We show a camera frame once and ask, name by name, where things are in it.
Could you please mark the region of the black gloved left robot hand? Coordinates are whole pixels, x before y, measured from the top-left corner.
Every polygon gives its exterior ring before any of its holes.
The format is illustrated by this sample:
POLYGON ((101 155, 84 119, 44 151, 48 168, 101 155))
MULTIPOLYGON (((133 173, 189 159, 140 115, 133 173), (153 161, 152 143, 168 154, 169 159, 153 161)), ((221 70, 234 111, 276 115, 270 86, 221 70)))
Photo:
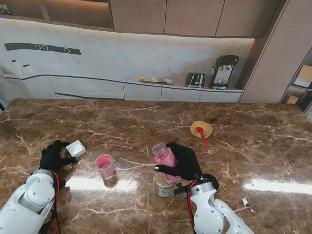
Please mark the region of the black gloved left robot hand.
POLYGON ((62 158, 60 156, 61 150, 69 144, 69 142, 57 140, 53 144, 48 145, 46 149, 43 149, 41 152, 39 169, 52 170, 56 172, 64 166, 78 162, 78 157, 62 158))

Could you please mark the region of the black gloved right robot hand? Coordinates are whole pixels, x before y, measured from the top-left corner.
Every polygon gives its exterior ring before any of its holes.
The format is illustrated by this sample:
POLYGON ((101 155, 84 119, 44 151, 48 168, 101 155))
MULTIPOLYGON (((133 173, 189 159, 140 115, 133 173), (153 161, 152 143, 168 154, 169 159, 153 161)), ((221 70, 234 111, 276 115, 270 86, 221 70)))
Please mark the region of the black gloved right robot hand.
POLYGON ((170 142, 166 144, 166 146, 173 152, 177 159, 177 165, 171 167, 159 164, 154 166, 154 171, 165 173, 170 176, 179 176, 187 181, 199 179, 202 176, 200 165, 191 148, 175 142, 170 142))

